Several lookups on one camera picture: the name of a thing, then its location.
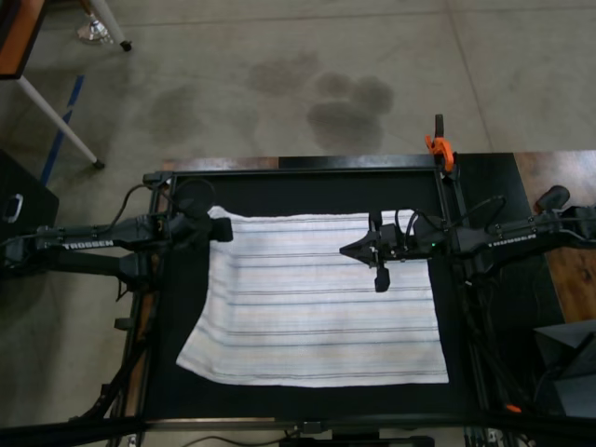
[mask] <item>wet spot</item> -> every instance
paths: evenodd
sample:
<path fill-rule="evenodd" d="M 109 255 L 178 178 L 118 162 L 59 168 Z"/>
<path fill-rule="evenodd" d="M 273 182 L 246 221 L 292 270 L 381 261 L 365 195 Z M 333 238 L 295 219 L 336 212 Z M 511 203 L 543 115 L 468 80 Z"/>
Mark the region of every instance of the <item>wet spot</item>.
<path fill-rule="evenodd" d="M 235 108 L 229 110 L 226 117 L 237 135 L 251 148 L 252 155 L 259 155 L 259 145 L 255 135 L 259 127 L 259 113 L 251 108 Z"/>
<path fill-rule="evenodd" d="M 372 114 L 384 115 L 393 108 L 393 89 L 375 76 L 359 79 L 352 90 L 351 100 Z"/>
<path fill-rule="evenodd" d="M 352 80 L 345 74 L 322 74 L 317 80 L 317 91 L 321 96 L 345 98 L 352 91 Z"/>
<path fill-rule="evenodd" d="M 378 117 L 351 102 L 314 105 L 306 117 L 317 144 L 336 154 L 366 154 L 381 147 Z"/>
<path fill-rule="evenodd" d="M 247 86 L 269 96 L 289 95 L 299 91 L 319 69 L 316 53 L 264 61 L 250 69 Z"/>
<path fill-rule="evenodd" d="M 158 144 L 185 142 L 201 132 L 202 125 L 194 110 L 196 95 L 196 88 L 181 86 L 163 91 L 154 98 L 140 121 Z"/>

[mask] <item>cloth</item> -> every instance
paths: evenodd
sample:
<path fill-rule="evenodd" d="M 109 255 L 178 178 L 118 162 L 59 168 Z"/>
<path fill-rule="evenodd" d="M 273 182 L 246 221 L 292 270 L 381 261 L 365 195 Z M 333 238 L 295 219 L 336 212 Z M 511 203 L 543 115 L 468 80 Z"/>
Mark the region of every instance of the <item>cloth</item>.
<path fill-rule="evenodd" d="M 387 263 L 391 286 L 376 293 L 376 270 L 339 254 L 368 214 L 210 216 L 231 219 L 234 241 L 210 243 L 207 302 L 179 366 L 231 385 L 449 382 L 427 262 Z"/>

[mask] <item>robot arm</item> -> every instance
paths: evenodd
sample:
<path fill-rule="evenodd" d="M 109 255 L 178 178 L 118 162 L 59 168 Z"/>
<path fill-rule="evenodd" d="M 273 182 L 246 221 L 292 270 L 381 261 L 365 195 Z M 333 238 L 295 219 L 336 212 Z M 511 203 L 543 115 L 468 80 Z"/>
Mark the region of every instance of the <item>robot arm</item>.
<path fill-rule="evenodd" d="M 450 226 L 440 218 L 417 211 L 409 225 L 413 234 L 408 235 L 400 230 L 397 220 L 383 224 L 380 213 L 371 214 L 367 235 L 342 247 L 340 253 L 376 268 L 375 288 L 386 291 L 390 283 L 386 262 L 436 256 L 468 259 L 471 267 L 466 272 L 467 280 L 473 281 L 516 260 L 559 247 L 596 249 L 596 208 L 555 210 L 552 207 L 562 206 L 566 199 L 560 203 L 548 201 L 549 198 L 552 199 L 545 195 L 541 199 L 550 205 L 540 214 L 485 228 Z"/>
<path fill-rule="evenodd" d="M 81 227 L 40 227 L 30 235 L 13 237 L 0 246 L 0 278 L 14 278 L 47 270 L 114 276 L 132 291 L 151 280 L 151 254 L 201 248 L 210 240 L 232 240 L 229 219 L 181 212 L 144 214 L 121 223 Z M 81 250 L 120 247 L 123 257 Z"/>

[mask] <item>orange clamp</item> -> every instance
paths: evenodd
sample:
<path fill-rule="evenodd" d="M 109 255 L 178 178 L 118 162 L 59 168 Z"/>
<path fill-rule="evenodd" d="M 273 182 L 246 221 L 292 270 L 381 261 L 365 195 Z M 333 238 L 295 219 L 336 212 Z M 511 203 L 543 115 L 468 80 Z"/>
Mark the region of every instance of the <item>orange clamp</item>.
<path fill-rule="evenodd" d="M 433 156 L 443 156 L 445 160 L 445 171 L 454 170 L 454 151 L 451 149 L 451 143 L 443 137 L 443 116 L 435 116 L 435 139 L 431 140 L 430 135 L 425 137 L 427 148 Z"/>

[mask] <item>metal stand base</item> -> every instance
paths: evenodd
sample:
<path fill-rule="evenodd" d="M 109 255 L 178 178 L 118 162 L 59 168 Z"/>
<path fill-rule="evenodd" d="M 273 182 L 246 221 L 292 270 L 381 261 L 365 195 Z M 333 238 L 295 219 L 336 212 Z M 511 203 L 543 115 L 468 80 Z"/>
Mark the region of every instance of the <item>metal stand base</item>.
<path fill-rule="evenodd" d="M 89 22 L 76 31 L 76 36 L 86 44 L 113 44 L 112 36 L 105 25 L 94 14 L 88 15 Z"/>
<path fill-rule="evenodd" d="M 130 42 L 129 40 L 120 42 L 120 46 L 122 47 L 122 49 L 124 49 L 127 52 L 132 50 L 132 42 Z"/>

